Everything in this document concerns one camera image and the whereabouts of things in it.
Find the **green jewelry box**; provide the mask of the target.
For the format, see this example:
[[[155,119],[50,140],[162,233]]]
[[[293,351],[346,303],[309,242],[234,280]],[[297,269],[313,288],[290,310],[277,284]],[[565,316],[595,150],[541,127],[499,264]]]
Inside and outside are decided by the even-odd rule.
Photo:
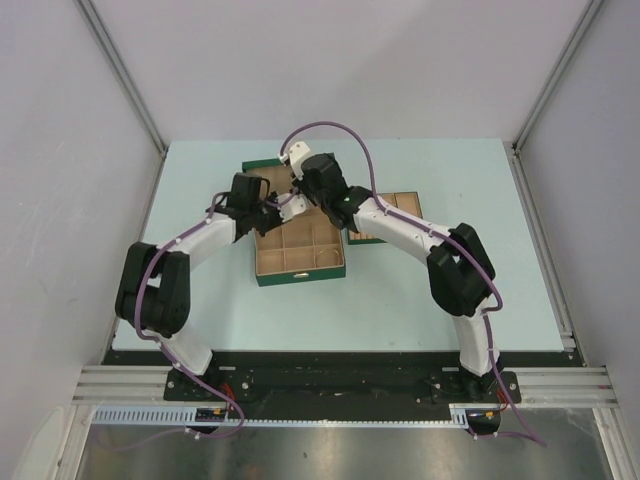
[[[254,243],[261,287],[346,276],[341,231],[315,206],[265,236],[255,233]]]

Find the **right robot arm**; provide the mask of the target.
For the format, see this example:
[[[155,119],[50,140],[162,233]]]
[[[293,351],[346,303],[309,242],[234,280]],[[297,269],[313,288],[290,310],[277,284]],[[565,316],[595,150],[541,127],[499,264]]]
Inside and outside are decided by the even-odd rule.
[[[373,191],[349,186],[330,153],[287,152],[293,184],[332,224],[376,237],[416,258],[428,271],[436,304],[453,318],[459,343],[463,393],[484,401],[500,383],[499,351],[489,323],[490,296],[497,296],[495,270],[468,224],[440,229],[386,202]]]

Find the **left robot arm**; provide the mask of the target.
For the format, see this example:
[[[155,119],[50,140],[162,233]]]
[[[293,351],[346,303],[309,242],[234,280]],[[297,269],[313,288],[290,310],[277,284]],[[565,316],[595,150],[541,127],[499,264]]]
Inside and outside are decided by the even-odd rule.
[[[212,198],[205,216],[161,244],[136,242],[125,259],[116,300],[116,316],[139,338],[159,346],[176,369],[189,372],[186,387],[197,398],[214,397],[221,376],[209,368],[213,353],[189,326],[191,273],[218,250],[250,231],[261,235],[291,217],[284,208],[296,192],[279,195],[261,188],[270,181],[249,173],[234,175],[231,188]]]

